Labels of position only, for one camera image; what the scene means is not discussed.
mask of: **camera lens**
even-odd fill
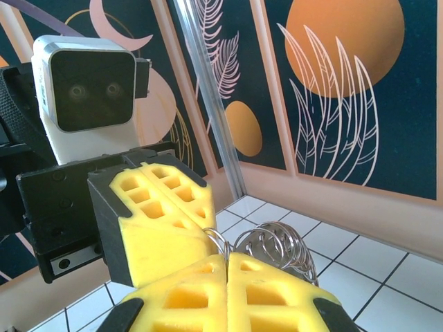
[[[122,89],[118,83],[111,83],[106,88],[106,94],[110,98],[117,98],[121,95]]]
[[[74,85],[69,89],[69,97],[75,101],[82,101],[87,97],[87,91],[82,85]]]

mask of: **orange sun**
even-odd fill
[[[372,84],[381,80],[394,66],[404,40],[404,16],[398,0],[294,0],[286,29],[300,44],[321,82],[320,66],[305,27],[311,29],[325,47],[341,86],[341,65],[336,37],[345,48],[356,79],[354,56],[369,73]],[[301,79],[296,57],[286,41],[286,54],[292,70]],[[349,95],[345,84],[343,95]],[[315,88],[312,92],[320,94]],[[336,97],[332,89],[328,97]]]

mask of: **orange circle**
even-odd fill
[[[325,47],[339,89],[342,79],[336,37],[347,53],[358,88],[354,56],[361,60],[374,85],[397,61],[405,31],[403,10],[398,0],[294,0],[286,29],[306,54],[319,85],[322,82],[320,66],[304,26],[311,29]],[[288,41],[285,48],[292,70],[302,82],[301,70]],[[348,96],[346,75],[344,78],[343,95]],[[316,87],[312,92],[323,94]],[[326,94],[327,97],[337,97],[336,89]]]
[[[262,150],[263,139],[260,124],[252,110],[236,100],[226,107],[225,114],[235,148],[245,156],[257,156]]]

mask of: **printed artwork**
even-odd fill
[[[435,200],[437,1],[265,7],[298,173]]]
[[[150,1],[81,0],[69,6],[56,1],[32,0],[34,5],[86,37],[102,37],[152,60],[149,95],[136,100],[137,132],[141,145],[162,140],[179,144],[178,158],[198,175],[207,175],[177,80]],[[31,35],[57,34],[24,15]]]
[[[172,0],[168,1],[218,166],[221,161],[199,79],[192,70]],[[285,169],[266,75],[248,1],[194,0],[217,89],[241,161]]]
[[[9,64],[16,64],[19,62],[19,58],[12,47],[5,30],[0,26],[0,67],[6,67]]]

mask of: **crescent moon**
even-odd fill
[[[100,38],[110,39],[127,50],[138,50],[144,47],[152,38],[152,35],[150,35],[140,39],[133,39],[120,34],[106,18],[102,0],[91,0],[89,3],[89,14],[92,25]]]

